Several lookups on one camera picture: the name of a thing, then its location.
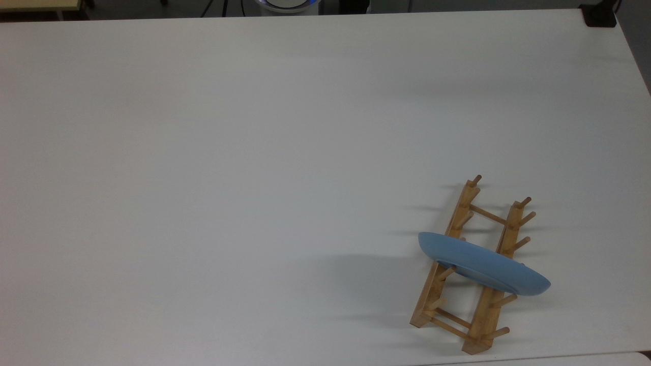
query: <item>black object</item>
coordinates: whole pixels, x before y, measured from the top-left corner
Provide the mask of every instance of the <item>black object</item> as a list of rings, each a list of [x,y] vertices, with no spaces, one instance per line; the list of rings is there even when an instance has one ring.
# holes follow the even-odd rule
[[[366,14],[370,0],[339,0],[339,14]]]
[[[588,27],[614,28],[617,25],[613,6],[617,0],[603,0],[597,5],[580,5],[583,20]]]

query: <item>floor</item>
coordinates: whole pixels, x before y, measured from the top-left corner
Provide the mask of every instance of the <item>floor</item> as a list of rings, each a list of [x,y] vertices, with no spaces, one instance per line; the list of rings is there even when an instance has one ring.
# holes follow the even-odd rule
[[[255,0],[240,0],[246,16],[260,16]],[[239,0],[230,0],[227,16],[242,16]],[[92,20],[141,18],[199,17],[209,0],[169,0],[167,6],[159,0],[95,0],[94,9],[86,14]],[[322,13],[336,14],[338,0],[323,0]],[[597,0],[412,0],[414,12],[512,10],[543,8],[577,8],[581,3]],[[221,16],[224,0],[214,0],[206,17]],[[409,0],[371,0],[371,12],[407,12]],[[622,0],[617,13],[624,34],[633,51],[638,67],[651,91],[651,0]]]

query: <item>wooden peg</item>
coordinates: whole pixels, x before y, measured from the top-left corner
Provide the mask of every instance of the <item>wooden peg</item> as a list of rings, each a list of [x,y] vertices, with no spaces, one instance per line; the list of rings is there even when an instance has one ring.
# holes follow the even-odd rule
[[[470,185],[472,188],[477,187],[477,183],[479,183],[479,180],[480,180],[481,178],[482,178],[481,175],[477,175],[477,176],[475,177],[475,179],[473,179],[473,181],[470,182],[469,185]]]
[[[457,223],[457,224],[454,226],[454,230],[461,230],[461,229],[463,229],[465,223],[467,223],[468,220],[470,220],[474,215],[475,215],[474,212],[468,212],[468,213],[465,215],[465,217],[464,217],[463,219],[461,219],[461,221],[459,221],[459,223]]]
[[[528,236],[525,236],[524,238],[522,238],[522,240],[520,240],[519,242],[516,243],[516,245],[513,246],[513,251],[516,251],[516,250],[520,249],[521,247],[523,247],[526,243],[528,243],[530,241],[531,241],[531,238],[529,238]]]
[[[461,325],[461,326],[465,326],[466,328],[470,328],[470,326],[472,325],[472,324],[466,322],[464,319],[461,319],[460,317],[457,317],[454,314],[450,314],[450,313],[448,313],[447,311],[445,311],[443,309],[436,309],[436,312],[443,315],[444,317],[450,319],[451,321]]]
[[[450,268],[446,269],[442,274],[439,274],[439,276],[436,277],[436,281],[442,281],[446,279],[449,275],[453,274],[454,271],[456,271],[456,266],[451,266]]]
[[[531,197],[527,197],[527,198],[525,198],[524,200],[522,200],[522,202],[518,203],[518,204],[516,205],[516,207],[518,207],[518,208],[525,208],[525,206],[527,206],[527,203],[529,203],[529,202],[531,202]]]
[[[509,295],[509,296],[503,298],[502,300],[499,300],[498,302],[494,302],[494,303],[492,303],[492,304],[490,305],[490,307],[492,307],[493,309],[497,309],[497,308],[500,308],[500,307],[502,307],[502,306],[504,306],[504,305],[506,305],[506,304],[508,304],[508,303],[510,303],[510,302],[512,302],[512,301],[514,301],[514,300],[517,299],[517,298],[518,298],[518,295],[516,295],[516,294],[511,294],[511,295]]]
[[[471,209],[472,211],[475,211],[476,213],[480,214],[481,216],[484,216],[485,218],[488,218],[488,219],[493,220],[494,222],[500,223],[500,224],[502,224],[502,225],[505,225],[505,224],[506,224],[506,220],[505,220],[505,219],[499,217],[498,215],[491,214],[490,212],[486,211],[486,210],[483,209],[483,208],[479,208],[479,207],[477,207],[477,206],[471,204],[471,205],[470,205],[470,209]]]
[[[432,303],[428,303],[425,305],[424,310],[425,311],[435,311],[437,307],[441,307],[445,305],[447,302],[446,298],[438,298],[438,300],[433,301]]]
[[[500,336],[502,336],[502,335],[504,335],[504,334],[508,334],[510,331],[511,331],[511,330],[508,329],[508,327],[500,328],[500,329],[498,329],[498,330],[496,330],[496,331],[494,331],[494,332],[491,332],[491,333],[489,333],[489,334],[484,334],[484,335],[482,336],[482,340],[483,340],[483,339],[493,339],[493,338],[497,338],[497,337],[500,337]]]
[[[466,341],[470,341],[470,337],[468,337],[468,334],[456,329],[455,327],[453,327],[451,325],[448,325],[448,324],[438,320],[437,318],[432,318],[432,323],[434,323],[434,324],[438,325],[439,327],[449,331],[450,333],[456,335],[459,338],[462,338],[462,339],[464,339]]]
[[[529,215],[526,215],[522,220],[520,220],[518,227],[521,227],[522,225],[528,223],[529,220],[533,219],[534,217],[536,217],[536,212],[529,212]]]

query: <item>plate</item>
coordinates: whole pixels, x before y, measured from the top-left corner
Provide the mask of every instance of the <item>plate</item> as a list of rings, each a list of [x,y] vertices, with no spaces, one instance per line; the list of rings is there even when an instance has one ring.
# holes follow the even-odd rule
[[[456,273],[511,294],[534,296],[551,283],[541,274],[494,251],[434,232],[418,234],[421,249],[440,265],[456,266]]]

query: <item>table surface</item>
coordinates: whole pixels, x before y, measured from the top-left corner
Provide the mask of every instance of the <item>table surface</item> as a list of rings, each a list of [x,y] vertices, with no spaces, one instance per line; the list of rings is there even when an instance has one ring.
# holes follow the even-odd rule
[[[92,34],[93,37],[79,37]],[[651,348],[651,99],[578,10],[0,24],[7,365]],[[409,318],[466,179],[551,288],[477,356]],[[482,218],[468,240],[494,248]],[[469,318],[479,288],[449,277]]]
[[[77,10],[81,0],[1,0],[0,12]]]
[[[643,354],[590,354],[551,358],[509,359],[504,361],[473,362],[472,366],[649,366],[651,361]]]

